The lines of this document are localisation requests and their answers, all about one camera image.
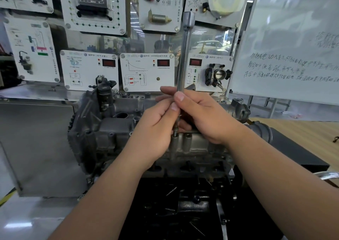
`floor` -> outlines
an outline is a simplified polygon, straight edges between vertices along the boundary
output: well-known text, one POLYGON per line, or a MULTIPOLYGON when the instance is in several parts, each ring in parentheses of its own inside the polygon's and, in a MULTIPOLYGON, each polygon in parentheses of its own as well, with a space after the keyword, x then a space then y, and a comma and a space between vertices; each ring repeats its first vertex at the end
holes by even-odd
MULTIPOLYGON (((248 96, 245 95, 230 96, 230 98, 234 97, 243 98, 244 103, 248 101, 248 96)), ((254 97, 252 103, 264 105, 264 102, 264 97, 254 97)), ((278 105, 273 118, 293 119, 282 114, 284 108, 284 106, 278 105)), ((294 120, 339 121, 339 106, 292 101, 289 111, 301 115, 299 119, 294 120)), ((251 110, 252 118, 267 118, 267 114, 266 111, 255 108, 251 110)), ((13 187, 6 167, 0 160, 0 200, 13 187)), ((15 193, 0 207, 1 239, 45 240, 76 204, 76 198, 19 198, 15 193)))

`bolt hole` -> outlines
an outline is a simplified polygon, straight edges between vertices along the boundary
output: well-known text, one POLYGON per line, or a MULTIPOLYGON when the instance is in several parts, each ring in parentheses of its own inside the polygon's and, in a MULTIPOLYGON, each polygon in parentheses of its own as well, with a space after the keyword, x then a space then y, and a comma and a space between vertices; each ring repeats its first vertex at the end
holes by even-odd
POLYGON ((120 118, 120 119, 125 119, 128 117, 127 113, 118 113, 116 116, 116 118, 120 118))

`whiteboard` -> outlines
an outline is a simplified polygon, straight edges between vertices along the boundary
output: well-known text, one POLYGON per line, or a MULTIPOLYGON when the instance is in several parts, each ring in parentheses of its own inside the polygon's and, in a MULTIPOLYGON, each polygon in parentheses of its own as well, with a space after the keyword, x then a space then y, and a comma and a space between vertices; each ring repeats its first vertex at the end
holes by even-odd
POLYGON ((339 104, 339 0, 255 0, 228 90, 339 104))

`metal lever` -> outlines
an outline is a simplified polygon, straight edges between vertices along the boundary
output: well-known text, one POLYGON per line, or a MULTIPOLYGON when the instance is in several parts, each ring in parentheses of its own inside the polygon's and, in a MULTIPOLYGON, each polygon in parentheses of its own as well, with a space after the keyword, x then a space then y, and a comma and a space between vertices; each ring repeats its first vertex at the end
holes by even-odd
MULTIPOLYGON (((182 36, 181 43, 181 55, 178 67, 178 82, 177 82, 177 91, 184 91, 185 88, 185 77, 187 70, 187 60, 189 54, 189 43, 191 41, 192 31, 195 23, 195 13, 188 11, 184 12, 182 16, 182 25, 184 28, 184 34, 182 36)), ((173 136, 176 137, 179 127, 178 123, 180 120, 180 115, 177 118, 174 128, 173 128, 173 136)))

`digital display screen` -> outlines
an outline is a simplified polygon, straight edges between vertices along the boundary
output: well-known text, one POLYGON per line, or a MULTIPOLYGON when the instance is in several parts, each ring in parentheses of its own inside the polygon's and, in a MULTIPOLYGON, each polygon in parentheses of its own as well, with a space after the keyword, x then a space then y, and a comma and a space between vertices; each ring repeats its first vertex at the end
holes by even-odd
POLYGON ((189 59, 189 65, 191 66, 201 66, 202 59, 189 59))
POLYGON ((115 67, 115 60, 103 59, 102 60, 102 66, 115 67))
POLYGON ((161 67, 169 67, 170 60, 159 59, 159 60, 157 60, 157 64, 158 64, 158 66, 161 66, 161 67))

